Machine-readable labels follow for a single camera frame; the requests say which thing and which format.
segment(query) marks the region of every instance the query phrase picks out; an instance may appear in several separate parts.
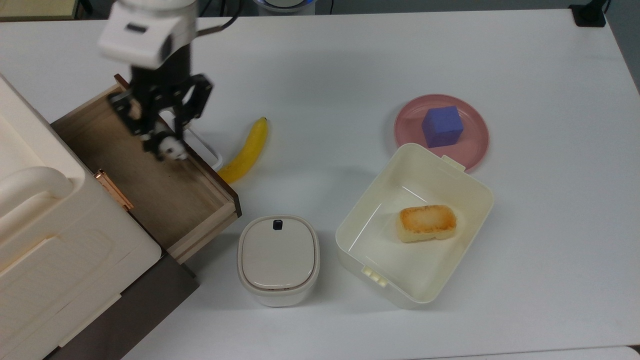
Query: toasted bread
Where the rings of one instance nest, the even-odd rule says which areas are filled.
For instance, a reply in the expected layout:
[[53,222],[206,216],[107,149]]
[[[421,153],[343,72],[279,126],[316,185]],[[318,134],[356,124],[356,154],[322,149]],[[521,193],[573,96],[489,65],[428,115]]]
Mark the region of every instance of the toasted bread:
[[403,243],[444,240],[456,232],[456,215],[446,205],[406,208],[398,214],[396,228]]

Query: purple cube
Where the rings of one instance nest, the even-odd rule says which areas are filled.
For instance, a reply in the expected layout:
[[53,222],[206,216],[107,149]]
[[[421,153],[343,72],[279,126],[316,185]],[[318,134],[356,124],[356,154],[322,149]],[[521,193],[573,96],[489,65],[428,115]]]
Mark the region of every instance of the purple cube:
[[429,109],[422,121],[428,147],[453,145],[458,142],[462,130],[462,120],[455,106]]

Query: box latch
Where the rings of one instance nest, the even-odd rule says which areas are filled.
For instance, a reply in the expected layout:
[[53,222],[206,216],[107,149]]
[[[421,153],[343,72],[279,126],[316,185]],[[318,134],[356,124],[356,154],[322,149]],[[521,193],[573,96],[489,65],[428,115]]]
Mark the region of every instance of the box latch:
[[448,157],[448,156],[446,156],[446,155],[443,155],[443,156],[442,156],[442,159],[443,159],[447,164],[451,165],[451,166],[452,166],[452,167],[454,167],[454,168],[457,168],[457,169],[458,169],[458,170],[460,170],[460,171],[465,171],[465,169],[466,169],[464,165],[462,165],[461,163],[458,163],[456,160],[453,160],[452,158],[450,158],[450,157]]
[[388,281],[384,277],[382,277],[377,272],[373,271],[373,269],[368,266],[365,266],[362,268],[362,273],[368,276],[369,278],[371,278],[371,280],[375,281],[378,285],[382,286],[383,288],[388,284]]

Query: wooden drawer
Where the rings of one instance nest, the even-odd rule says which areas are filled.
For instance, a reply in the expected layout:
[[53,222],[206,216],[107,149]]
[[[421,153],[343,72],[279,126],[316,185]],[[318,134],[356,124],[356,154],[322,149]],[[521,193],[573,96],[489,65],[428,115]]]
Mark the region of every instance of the wooden drawer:
[[126,198],[124,208],[130,202],[131,216],[183,263],[241,216],[238,196],[188,146],[182,161],[160,162],[144,152],[107,101],[108,94],[128,87],[120,76],[116,82],[51,127],[90,172],[108,175]]

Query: yellow banana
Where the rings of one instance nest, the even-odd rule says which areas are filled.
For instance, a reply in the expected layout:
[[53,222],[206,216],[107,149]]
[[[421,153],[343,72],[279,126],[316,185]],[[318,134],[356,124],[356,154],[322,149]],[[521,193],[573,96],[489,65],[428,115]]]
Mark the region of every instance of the yellow banana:
[[262,152],[268,133],[269,126],[267,125],[267,119],[261,117],[253,124],[249,135],[244,141],[242,150],[240,150],[238,155],[236,155],[230,163],[226,164],[218,172],[218,175],[222,177],[222,180],[227,184],[233,183],[243,177],[249,169],[251,169]]

